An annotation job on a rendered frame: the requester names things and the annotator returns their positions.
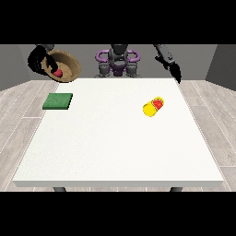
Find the green square pad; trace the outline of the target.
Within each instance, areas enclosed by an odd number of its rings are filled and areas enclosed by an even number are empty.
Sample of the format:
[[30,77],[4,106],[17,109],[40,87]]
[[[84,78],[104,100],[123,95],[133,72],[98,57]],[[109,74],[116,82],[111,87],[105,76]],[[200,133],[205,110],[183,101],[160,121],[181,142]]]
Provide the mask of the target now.
[[72,98],[72,93],[50,93],[42,108],[44,110],[67,110]]

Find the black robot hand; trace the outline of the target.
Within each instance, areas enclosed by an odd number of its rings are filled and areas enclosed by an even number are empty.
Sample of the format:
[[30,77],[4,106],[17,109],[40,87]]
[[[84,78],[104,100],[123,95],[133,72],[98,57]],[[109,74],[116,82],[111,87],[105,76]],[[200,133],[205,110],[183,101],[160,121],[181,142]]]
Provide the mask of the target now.
[[160,62],[166,70],[169,70],[171,75],[176,79],[178,83],[181,83],[182,74],[181,69],[176,63],[168,63],[159,56],[156,56],[155,59]]
[[37,74],[47,76],[47,73],[41,66],[41,62],[43,61],[43,59],[47,60],[48,64],[52,69],[51,73],[53,74],[58,69],[58,65],[54,61],[53,57],[48,54],[46,49],[43,46],[41,46],[41,44],[37,44],[35,49],[29,54],[28,58],[29,68]]

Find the yellow cup with melon print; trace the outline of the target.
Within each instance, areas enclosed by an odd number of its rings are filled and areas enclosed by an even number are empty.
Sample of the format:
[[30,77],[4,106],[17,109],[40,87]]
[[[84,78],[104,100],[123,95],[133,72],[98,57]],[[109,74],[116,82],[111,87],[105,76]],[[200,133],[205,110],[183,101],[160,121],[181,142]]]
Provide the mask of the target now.
[[163,105],[164,99],[162,97],[156,97],[143,106],[143,113],[148,117],[152,117]]

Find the brown wooden bowl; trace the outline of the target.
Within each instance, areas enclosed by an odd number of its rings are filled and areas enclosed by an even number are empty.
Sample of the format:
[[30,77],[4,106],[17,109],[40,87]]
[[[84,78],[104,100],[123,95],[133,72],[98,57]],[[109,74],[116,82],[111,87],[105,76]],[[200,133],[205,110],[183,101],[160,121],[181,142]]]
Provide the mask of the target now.
[[49,65],[47,59],[44,58],[41,65],[51,79],[57,82],[67,83],[79,78],[81,67],[78,60],[72,54],[62,50],[52,50],[48,52],[48,54],[54,59],[58,68],[63,72],[61,77],[56,77],[51,73],[52,67]]

